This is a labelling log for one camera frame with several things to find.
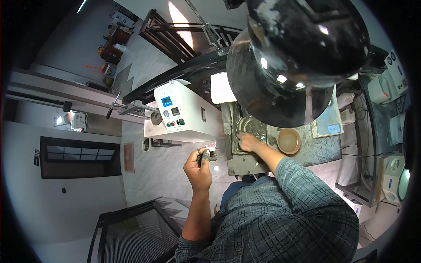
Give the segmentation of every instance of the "wall sign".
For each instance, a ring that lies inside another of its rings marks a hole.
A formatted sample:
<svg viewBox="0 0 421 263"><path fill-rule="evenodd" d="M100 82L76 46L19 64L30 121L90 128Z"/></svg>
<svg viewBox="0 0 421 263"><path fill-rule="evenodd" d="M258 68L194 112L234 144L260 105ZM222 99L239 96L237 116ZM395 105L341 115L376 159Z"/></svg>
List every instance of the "wall sign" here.
<svg viewBox="0 0 421 263"><path fill-rule="evenodd" d="M40 165L40 151L39 150L35 150L34 165L36 166Z"/></svg>

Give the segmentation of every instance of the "digital display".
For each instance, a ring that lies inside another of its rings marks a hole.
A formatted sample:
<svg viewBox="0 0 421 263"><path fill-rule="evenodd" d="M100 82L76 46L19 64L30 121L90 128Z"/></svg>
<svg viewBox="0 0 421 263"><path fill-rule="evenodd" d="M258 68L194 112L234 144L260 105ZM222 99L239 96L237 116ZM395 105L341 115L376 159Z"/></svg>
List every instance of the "digital display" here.
<svg viewBox="0 0 421 263"><path fill-rule="evenodd" d="M173 113L173 116L180 115L179 109L177 107L176 108L172 108L171 109L171 112Z"/></svg>

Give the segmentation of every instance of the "machine lever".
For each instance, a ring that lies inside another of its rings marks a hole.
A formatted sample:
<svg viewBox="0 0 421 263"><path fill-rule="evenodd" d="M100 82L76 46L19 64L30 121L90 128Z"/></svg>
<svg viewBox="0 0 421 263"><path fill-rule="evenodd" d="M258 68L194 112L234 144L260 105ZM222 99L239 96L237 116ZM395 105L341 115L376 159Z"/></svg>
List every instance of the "machine lever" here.
<svg viewBox="0 0 421 263"><path fill-rule="evenodd" d="M112 110L113 110L113 107L114 107L114 103L116 103L116 102L117 102L118 96L120 96L120 94L121 94L121 91L117 94L117 97L115 97L114 102L113 102L113 103L111 103L111 107L110 107L110 109L108 110L108 113L107 113L107 116L106 116L106 118L107 118L107 119L109 119L109 117L111 116L111 113L112 113Z"/></svg>

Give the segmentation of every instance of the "plaid shirt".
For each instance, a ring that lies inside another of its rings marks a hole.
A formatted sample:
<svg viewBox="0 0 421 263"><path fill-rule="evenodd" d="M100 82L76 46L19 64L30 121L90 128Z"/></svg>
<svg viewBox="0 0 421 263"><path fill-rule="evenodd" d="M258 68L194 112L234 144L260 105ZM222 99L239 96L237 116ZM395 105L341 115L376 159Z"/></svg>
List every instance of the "plaid shirt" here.
<svg viewBox="0 0 421 263"><path fill-rule="evenodd" d="M350 262L359 236L354 211L291 158L284 157L275 174L276 180L242 188L228 200L230 213L214 240L180 237L176 261Z"/></svg>

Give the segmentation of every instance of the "man's right hand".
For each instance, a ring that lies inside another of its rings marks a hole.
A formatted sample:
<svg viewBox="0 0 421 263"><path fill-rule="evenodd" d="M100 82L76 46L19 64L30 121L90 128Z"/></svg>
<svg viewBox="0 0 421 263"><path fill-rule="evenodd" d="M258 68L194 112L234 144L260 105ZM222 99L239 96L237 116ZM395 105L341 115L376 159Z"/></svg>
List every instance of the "man's right hand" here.
<svg viewBox="0 0 421 263"><path fill-rule="evenodd" d="M238 144L240 145L243 151L256 151L257 147L262 143L254 135L244 132L239 132L237 134L239 138Z"/></svg>

